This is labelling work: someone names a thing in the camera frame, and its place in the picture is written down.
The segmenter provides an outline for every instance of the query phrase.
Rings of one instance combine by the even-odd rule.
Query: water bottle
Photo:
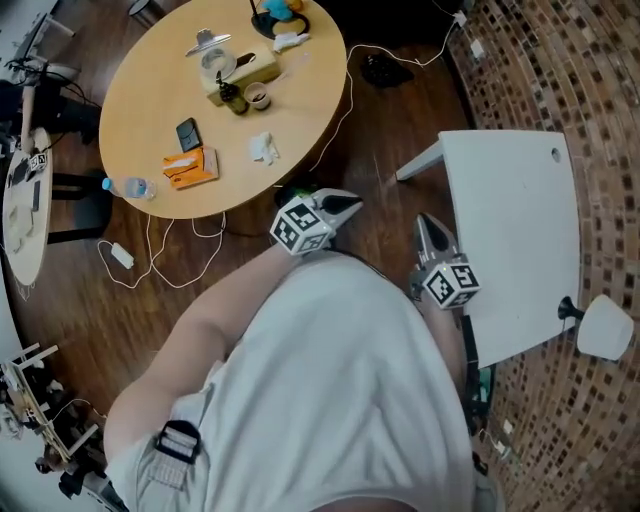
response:
[[[108,190],[114,196],[131,199],[146,199],[150,201],[156,196],[156,184],[144,178],[129,177],[122,180],[118,186],[111,178],[105,178],[102,180],[102,188]]]

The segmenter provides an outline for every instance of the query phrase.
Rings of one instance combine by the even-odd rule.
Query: white cable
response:
[[[127,284],[127,283],[123,283],[122,281],[118,281],[117,279],[114,279],[113,275],[111,274],[111,270],[109,270],[109,265],[107,265],[106,260],[104,259],[104,256],[102,255],[102,251],[100,250],[100,244],[107,244],[111,247],[113,247],[113,244],[111,242],[108,242],[107,240],[99,240],[97,243],[97,247],[98,247],[98,254],[100,255],[100,259],[102,260],[102,263],[104,263],[104,266],[107,269],[107,273],[109,274],[109,277],[111,278],[111,280],[114,283],[117,283],[119,285],[122,285],[126,288],[129,288],[130,290],[133,290],[136,286],[138,286],[138,284],[140,283],[140,281],[147,277],[152,270],[155,270],[156,274],[158,274],[163,280],[164,282],[166,282],[169,286],[171,286],[172,288],[184,288],[185,286],[189,286],[190,284],[195,283],[198,279],[200,279],[208,270],[209,265],[211,264],[211,262],[213,261],[213,259],[217,256],[217,254],[220,252],[220,249],[222,248],[222,234],[224,233],[225,228],[227,227],[227,214],[226,213],[222,213],[222,224],[220,225],[220,231],[218,231],[217,233],[213,234],[213,235],[202,235],[200,233],[198,233],[196,231],[196,226],[195,226],[195,222],[193,219],[191,219],[191,227],[193,229],[193,233],[199,237],[199,238],[214,238],[216,236],[220,237],[220,242],[218,243],[218,247],[215,250],[215,252],[213,253],[213,255],[211,256],[211,258],[209,258],[209,261],[207,262],[207,264],[204,267],[204,270],[202,271],[202,273],[196,277],[195,279],[192,279],[191,281],[184,283],[184,284],[180,284],[180,285],[176,285],[173,284],[171,281],[169,281],[164,275],[162,275],[162,273],[158,270],[158,268],[155,265],[155,260],[158,256],[160,256],[160,254],[162,254],[162,252],[164,251],[165,245],[166,245],[166,241],[167,241],[167,235],[169,234],[169,231],[171,230],[171,227],[173,226],[173,224],[175,223],[175,219],[171,219],[171,223],[169,224],[169,226],[167,227],[166,231],[164,232],[164,236],[162,237],[162,246],[160,247],[160,250],[153,254],[153,251],[151,249],[151,239],[149,238],[149,226],[151,225],[151,215],[149,215],[149,218],[147,219],[147,247],[149,249],[149,257],[151,258],[151,262],[149,263],[149,268],[147,269],[147,271],[142,274],[140,277],[138,277],[138,279],[136,280],[136,282],[133,285]]]
[[[452,18],[455,18],[455,16],[451,14],[449,11],[445,11],[442,7],[440,7],[440,5],[438,4],[438,2],[436,2],[436,0],[431,0],[431,3],[433,3],[433,5],[435,5],[438,9],[440,9],[443,13],[448,14]]]
[[[494,441],[493,437],[491,437],[491,434],[489,434],[489,431],[487,431],[484,428],[481,428],[478,431],[478,435],[480,435],[482,433],[485,433],[487,436],[489,436],[489,441],[491,442],[492,446],[496,449],[496,451],[498,451],[500,453],[500,460],[506,459],[511,454],[512,450],[511,450],[510,446],[505,446],[500,441]]]
[[[13,280],[16,282],[16,288],[18,289],[18,294],[20,295],[20,298],[23,301],[27,302],[29,300],[29,297],[31,297],[31,290],[33,290],[36,287],[36,283],[31,283],[29,286],[25,288],[18,281],[15,274],[13,275]]]
[[[103,419],[107,419],[107,417],[104,414],[100,414],[98,411],[95,410],[95,408],[93,407],[93,405],[91,405],[91,402],[88,402],[87,400],[83,400],[82,398],[74,398],[73,400],[71,400],[70,402],[68,402],[64,407],[62,407],[59,411],[58,414],[56,414],[53,419],[47,421],[46,426],[50,426],[51,424],[53,424],[54,421],[56,421],[56,419],[58,418],[58,416],[60,416],[60,414],[62,414],[64,412],[64,410],[69,407],[73,402],[84,402],[85,404],[89,404],[89,407],[91,407],[91,409],[93,409],[93,412],[95,412],[98,416],[100,416]]]
[[[382,50],[387,52],[389,55],[391,55],[391,57],[393,57],[397,61],[408,62],[409,64],[414,64],[414,65],[420,66],[421,68],[424,68],[429,64],[431,64],[434,60],[436,60],[438,57],[440,57],[440,55],[444,53],[444,49],[447,46],[447,40],[449,39],[449,35],[451,34],[451,31],[453,30],[453,27],[455,27],[456,23],[457,23],[456,20],[454,20],[453,23],[451,23],[449,30],[447,30],[447,34],[444,36],[444,42],[442,43],[442,48],[440,49],[438,54],[425,63],[420,62],[418,59],[408,60],[408,59],[402,59],[400,57],[396,57],[393,53],[391,53],[391,51],[387,50],[386,48],[383,48],[382,46],[375,46],[370,44],[356,44],[355,46],[351,47],[351,49],[349,50],[349,55],[347,55],[347,76],[349,77],[349,102],[350,102],[349,110],[347,110],[347,112],[340,118],[340,121],[338,121],[338,126],[336,127],[336,131],[329,139],[329,142],[327,142],[325,147],[322,149],[322,152],[320,153],[318,160],[313,165],[313,167],[309,169],[309,172],[313,171],[316,167],[318,167],[318,165],[322,161],[322,157],[324,156],[325,151],[327,150],[329,145],[333,142],[333,139],[335,139],[336,136],[338,135],[338,132],[340,131],[340,126],[342,125],[342,121],[344,121],[347,118],[347,116],[351,114],[351,112],[353,111],[353,77],[351,76],[351,73],[349,73],[349,61],[351,60],[351,55],[353,54],[353,50],[355,50],[356,48],[373,48],[376,50]]]

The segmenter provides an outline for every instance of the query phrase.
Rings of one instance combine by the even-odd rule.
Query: orange box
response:
[[[216,150],[206,146],[164,157],[162,171],[171,186],[178,190],[220,177]]]

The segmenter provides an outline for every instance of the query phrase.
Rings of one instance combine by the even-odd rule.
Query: round wooden table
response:
[[[242,0],[192,0],[154,25],[131,49],[107,92],[100,122],[100,152],[109,177],[138,176],[156,182],[152,201],[127,199],[157,217],[188,219],[234,208],[285,177],[313,148],[333,118],[346,79],[346,50],[329,14],[306,1],[311,38],[276,55],[280,69],[307,62],[272,93],[265,111],[244,116],[211,103],[200,83],[202,54],[185,57],[203,28],[231,34],[224,43],[239,56],[263,42],[251,25],[251,8]],[[181,152],[176,127],[193,117],[205,145],[218,153],[220,178],[174,190],[162,174],[162,159]],[[271,132],[280,158],[271,166],[254,162],[249,139]]]

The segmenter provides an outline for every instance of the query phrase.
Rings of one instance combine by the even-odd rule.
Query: white shirt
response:
[[[202,453],[183,490],[150,477],[153,436],[109,465],[132,512],[310,512],[358,496],[472,508],[471,444],[444,360],[413,304],[351,258],[294,271],[204,390],[176,403],[173,417],[185,414]]]

